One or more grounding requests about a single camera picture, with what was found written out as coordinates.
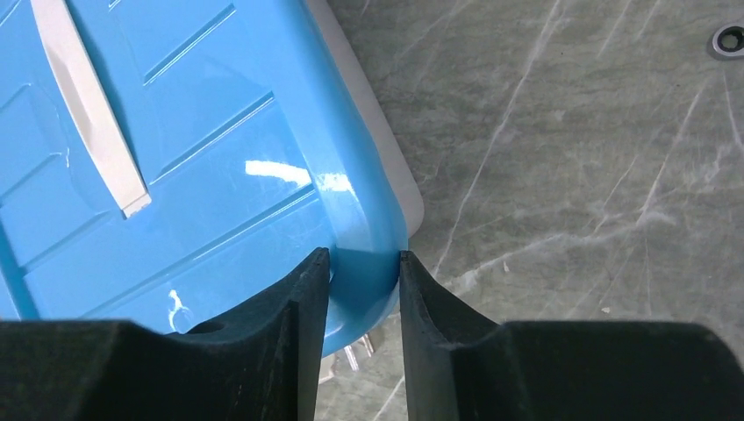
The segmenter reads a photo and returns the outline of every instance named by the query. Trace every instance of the blue plastic lid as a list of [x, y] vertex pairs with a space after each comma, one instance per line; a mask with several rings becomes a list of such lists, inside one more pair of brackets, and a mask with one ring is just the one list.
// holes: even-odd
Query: blue plastic lid
[[0, 318], [185, 332], [317, 246], [333, 265], [324, 354], [387, 316], [403, 214], [304, 2], [68, 6], [153, 201], [124, 218], [29, 2], [0, 2]]

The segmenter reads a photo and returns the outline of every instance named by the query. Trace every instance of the white plastic edge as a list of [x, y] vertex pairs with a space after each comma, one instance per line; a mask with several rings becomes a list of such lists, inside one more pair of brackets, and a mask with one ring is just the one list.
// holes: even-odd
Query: white plastic edge
[[129, 218], [152, 202], [64, 0], [31, 0], [49, 66], [90, 158]]
[[323, 39], [331, 51], [336, 67], [341, 73], [347, 89], [354, 99], [354, 104], [359, 111], [367, 130], [372, 134], [383, 162], [385, 175], [393, 188], [396, 199], [400, 204], [405, 218], [405, 225], [410, 238], [421, 226], [424, 220], [424, 200], [421, 198], [419, 186], [411, 175], [411, 170], [405, 162], [403, 153], [400, 152], [390, 129], [388, 120], [383, 114], [380, 104], [377, 102], [375, 92], [369, 86], [367, 76], [361, 69], [359, 61], [354, 55], [354, 50], [349, 45], [339, 22], [333, 15], [326, 0], [306, 0], [308, 8], [315, 18]]

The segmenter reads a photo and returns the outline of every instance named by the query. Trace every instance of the marble floor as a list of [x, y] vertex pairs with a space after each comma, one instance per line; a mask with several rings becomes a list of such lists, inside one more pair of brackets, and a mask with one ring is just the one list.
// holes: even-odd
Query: marble floor
[[[426, 204], [411, 249], [484, 315], [710, 326], [744, 360], [734, 0], [331, 0]], [[405, 420], [400, 318], [318, 420]]]

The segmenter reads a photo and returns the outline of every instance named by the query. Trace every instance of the small hole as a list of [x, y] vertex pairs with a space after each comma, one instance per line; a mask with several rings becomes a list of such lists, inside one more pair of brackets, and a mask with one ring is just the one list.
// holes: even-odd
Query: small hole
[[212, 332], [221, 331], [223, 328], [225, 328], [225, 325], [219, 322], [212, 322], [208, 320], [206, 322], [202, 322], [192, 327], [190, 331], [186, 332], [186, 334], [196, 335], [199, 333], [212, 333]]
[[736, 53], [744, 48], [744, 28], [732, 26], [719, 35], [719, 47], [727, 53]]

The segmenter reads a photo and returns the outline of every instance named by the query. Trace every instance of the glossy blue surface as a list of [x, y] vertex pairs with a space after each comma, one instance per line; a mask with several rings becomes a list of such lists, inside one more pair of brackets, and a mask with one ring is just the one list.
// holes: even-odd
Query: glossy blue surface
[[332, 251], [324, 354], [396, 300], [401, 210], [302, 0], [71, 0], [153, 202], [124, 220], [0, 1], [0, 317], [187, 331]]

